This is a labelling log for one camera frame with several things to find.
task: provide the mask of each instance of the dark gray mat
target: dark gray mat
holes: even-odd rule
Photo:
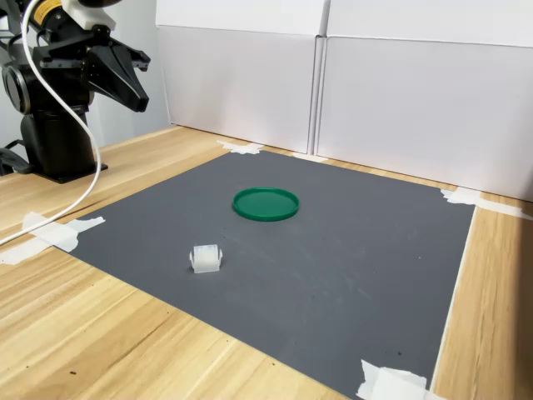
[[[244,188],[285,188],[300,212],[254,222]],[[77,258],[349,397],[361,360],[431,380],[473,206],[439,189],[268,152],[227,154],[87,217]],[[195,275],[194,245],[220,272]]]

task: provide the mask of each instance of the green lid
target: green lid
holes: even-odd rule
[[[299,207],[298,197],[275,187],[251,187],[233,198],[233,209],[255,221],[281,221],[296,214]]]

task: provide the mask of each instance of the white cardboard box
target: white cardboard box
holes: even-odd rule
[[[312,150],[328,3],[157,0],[171,122]]]
[[[318,155],[533,200],[533,2],[332,0]]]

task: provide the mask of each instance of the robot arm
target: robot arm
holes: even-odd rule
[[[8,42],[0,39],[2,79],[13,106],[24,114],[22,139],[32,170],[63,183],[94,173],[94,156],[85,132],[37,80],[17,43],[30,1],[0,0],[0,19],[7,19],[12,34]],[[101,9],[118,1],[41,0],[30,17],[37,42],[43,38],[47,43],[32,50],[32,60],[84,121],[94,92],[134,112],[147,108],[148,96],[134,68],[146,71],[150,58],[113,39],[115,22]],[[2,160],[6,163],[5,154]]]
[[[0,17],[2,12],[7,14],[9,29],[15,38],[20,35],[20,22],[28,3],[29,0],[0,0]],[[69,98],[74,94],[64,93],[61,88],[70,82],[76,87],[81,86],[79,89],[86,93],[101,93],[135,112],[143,112],[147,107],[148,96],[139,83],[134,68],[146,71],[150,58],[144,52],[110,37],[115,22],[102,9],[95,7],[106,7],[114,3],[118,3],[118,0],[42,0],[34,9],[31,24],[48,45],[35,47],[32,58],[42,75],[47,81],[50,79],[52,87],[60,91],[62,97],[66,95]],[[4,49],[12,59],[4,65],[8,64],[20,71],[25,82],[19,82],[20,76],[11,72],[7,76],[4,74],[4,83],[6,80],[14,80],[17,87],[27,86],[27,91],[31,94],[33,90],[29,86],[38,82],[31,70],[24,67],[27,65],[25,57],[14,45],[12,42]],[[81,95],[81,90],[77,91],[76,94]],[[42,100],[49,99],[46,93],[39,94],[44,96]],[[35,101],[32,102],[31,98],[29,100],[31,107]],[[15,107],[24,113],[28,104],[20,106],[17,101]]]

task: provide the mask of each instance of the wooden table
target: wooden table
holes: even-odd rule
[[[105,147],[102,159],[109,170],[82,206],[60,222],[227,153],[217,139],[244,143],[172,128]],[[347,162],[326,163],[455,189]],[[63,209],[91,179],[61,186],[33,175],[0,178],[0,238],[16,232],[29,211],[50,216]],[[447,327],[437,394],[533,399],[533,222],[476,209]],[[342,398],[55,248],[15,266],[0,265],[0,398],[89,397]]]

